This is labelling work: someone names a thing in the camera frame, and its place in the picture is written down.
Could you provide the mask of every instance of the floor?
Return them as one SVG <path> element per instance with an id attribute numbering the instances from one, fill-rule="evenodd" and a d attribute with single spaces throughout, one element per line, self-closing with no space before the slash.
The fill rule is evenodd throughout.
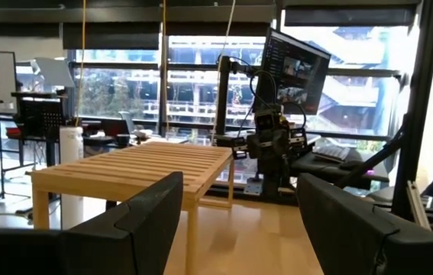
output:
<path id="1" fill-rule="evenodd" d="M 12 181 L 6 184 L 9 192 L 31 193 L 27 178 Z M 200 208 L 199 274 L 322 274 L 297 208 L 259 202 L 235 203 L 231 211 Z M 14 213 L 29 206 L 29 199 L 7 196 L 0 205 L 0 213 Z M 84 218 L 98 215 L 103 207 L 102 200 L 85 199 L 84 209 L 88 211 Z M 50 210 L 50 224 L 59 228 L 57 205 L 52 204 Z M 167 275 L 184 274 L 186 218 L 183 212 L 167 263 Z M 0 228 L 32 228 L 32 225 L 24 218 L 0 215 Z"/>

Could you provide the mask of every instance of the computer monitor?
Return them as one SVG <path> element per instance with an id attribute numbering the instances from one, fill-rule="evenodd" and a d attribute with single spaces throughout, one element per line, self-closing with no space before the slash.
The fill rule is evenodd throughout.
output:
<path id="1" fill-rule="evenodd" d="M 276 95 L 267 74 L 259 74 L 256 94 L 266 103 L 284 105 L 285 114 L 316 115 L 331 55 L 270 28 L 262 54 L 261 69 L 276 80 Z M 265 108 L 254 101 L 254 110 Z"/>

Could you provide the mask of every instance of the white cylinder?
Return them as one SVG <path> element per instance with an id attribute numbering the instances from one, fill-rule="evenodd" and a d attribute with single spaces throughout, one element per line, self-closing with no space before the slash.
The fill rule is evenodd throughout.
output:
<path id="1" fill-rule="evenodd" d="M 84 141 L 81 127 L 60 128 L 60 164 L 76 162 L 84 158 Z M 84 198 L 61 195 L 61 226 L 70 229 L 84 219 Z"/>

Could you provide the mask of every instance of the desk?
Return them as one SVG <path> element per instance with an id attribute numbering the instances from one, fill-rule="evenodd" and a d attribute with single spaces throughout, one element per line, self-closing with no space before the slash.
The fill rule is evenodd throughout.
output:
<path id="1" fill-rule="evenodd" d="M 355 149 L 351 149 L 351 152 L 357 154 L 357 160 L 365 161 L 371 157 L 370 154 L 362 154 Z M 291 164 L 291 175 L 298 176 L 300 173 L 310 173 L 334 183 L 350 172 L 340 169 L 339 165 L 339 163 L 318 159 L 313 153 L 308 153 Z M 389 182 L 388 173 L 383 163 L 374 167 L 373 173 L 363 175 L 362 180 L 359 183 L 351 184 L 351 187 L 370 189 L 370 181 L 372 180 Z"/>
<path id="2" fill-rule="evenodd" d="M 203 199 L 228 164 L 228 202 Z M 154 141 L 34 171 L 34 228 L 50 228 L 48 192 L 125 201 L 173 171 L 184 173 L 183 210 L 188 212 L 186 274 L 195 274 L 199 205 L 230 208 L 233 203 L 234 160 L 229 148 Z"/>

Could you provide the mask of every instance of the wooden floor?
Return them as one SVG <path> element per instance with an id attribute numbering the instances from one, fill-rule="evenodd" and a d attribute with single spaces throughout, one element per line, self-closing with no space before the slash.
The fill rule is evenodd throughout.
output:
<path id="1" fill-rule="evenodd" d="M 187 214 L 182 213 L 166 275 L 184 274 Z M 199 208 L 200 275 L 323 274 L 296 207 L 235 201 Z"/>

